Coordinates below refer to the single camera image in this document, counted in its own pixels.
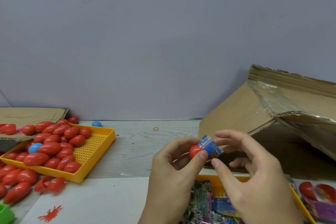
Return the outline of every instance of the cardboard box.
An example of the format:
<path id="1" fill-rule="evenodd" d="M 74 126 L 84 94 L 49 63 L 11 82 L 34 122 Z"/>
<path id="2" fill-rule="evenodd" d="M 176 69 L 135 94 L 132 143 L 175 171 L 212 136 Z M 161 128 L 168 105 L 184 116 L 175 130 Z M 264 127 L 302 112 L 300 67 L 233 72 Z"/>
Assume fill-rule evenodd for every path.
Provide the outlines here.
<path id="1" fill-rule="evenodd" d="M 67 114 L 67 108 L 38 108 L 38 107 L 0 107 L 0 124 L 16 124 L 16 127 L 23 127 L 28 124 L 36 125 L 41 121 L 52 121 L 56 123 Z M 15 140 L 17 142 L 34 138 L 26 136 L 22 132 L 8 136 L 0 134 L 0 140 Z"/>
<path id="2" fill-rule="evenodd" d="M 252 65 L 247 81 L 200 122 L 199 137 L 223 129 L 254 137 L 294 178 L 336 180 L 333 82 Z"/>

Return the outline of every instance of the yellow tray with holes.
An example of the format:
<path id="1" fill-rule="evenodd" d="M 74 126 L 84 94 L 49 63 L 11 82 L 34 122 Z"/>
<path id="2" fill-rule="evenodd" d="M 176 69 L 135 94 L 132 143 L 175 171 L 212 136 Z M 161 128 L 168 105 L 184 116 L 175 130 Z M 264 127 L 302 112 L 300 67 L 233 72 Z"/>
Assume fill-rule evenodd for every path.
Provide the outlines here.
<path id="1" fill-rule="evenodd" d="M 70 126 L 78 128 L 90 128 L 92 131 L 92 135 L 88 139 L 86 139 L 86 143 L 84 145 L 73 149 L 76 161 L 82 164 L 79 170 L 74 174 L 47 167 L 40 167 L 40 166 L 28 167 L 24 165 L 22 162 L 6 158 L 6 155 L 8 153 L 26 147 L 26 144 L 30 140 L 18 144 L 13 149 L 3 154 L 0 157 L 0 159 L 7 165 L 15 165 L 17 167 L 24 169 L 29 168 L 43 175 L 50 175 L 53 177 L 63 177 L 64 179 L 72 182 L 82 182 L 85 176 L 93 168 L 95 163 L 104 154 L 104 152 L 111 145 L 111 143 L 116 139 L 116 134 L 113 128 L 100 128 L 100 127 L 82 126 L 74 124 Z"/>
<path id="2" fill-rule="evenodd" d="M 241 182 L 247 182 L 250 179 L 250 177 L 248 176 L 236 176 L 236 178 Z M 225 189 L 223 188 L 223 185 L 217 175 L 198 175 L 196 180 L 199 182 L 210 181 L 212 194 L 215 197 L 220 197 L 220 198 L 224 197 Z M 300 197 L 297 195 L 297 193 L 292 188 L 292 186 L 291 186 L 291 189 L 293 192 L 293 198 L 294 198 L 297 208 L 300 210 L 302 215 L 307 220 L 309 220 L 313 224 L 316 224 L 315 220 L 313 219 L 313 217 L 311 216 L 311 214 L 309 213 L 305 205 L 302 203 L 302 201 L 300 200 Z M 231 214 L 229 213 L 228 215 L 231 215 L 232 217 L 239 217 L 236 212 L 232 212 Z"/>

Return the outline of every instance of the white wall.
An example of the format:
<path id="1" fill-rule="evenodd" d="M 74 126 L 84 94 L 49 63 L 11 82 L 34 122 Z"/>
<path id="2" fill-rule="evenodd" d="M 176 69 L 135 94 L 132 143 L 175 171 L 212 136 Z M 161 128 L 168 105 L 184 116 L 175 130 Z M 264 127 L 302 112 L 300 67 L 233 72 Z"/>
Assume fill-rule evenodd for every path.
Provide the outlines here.
<path id="1" fill-rule="evenodd" d="M 335 39 L 336 0 L 0 0 L 0 90 L 83 120 L 203 117 L 252 63 L 336 81 Z"/>

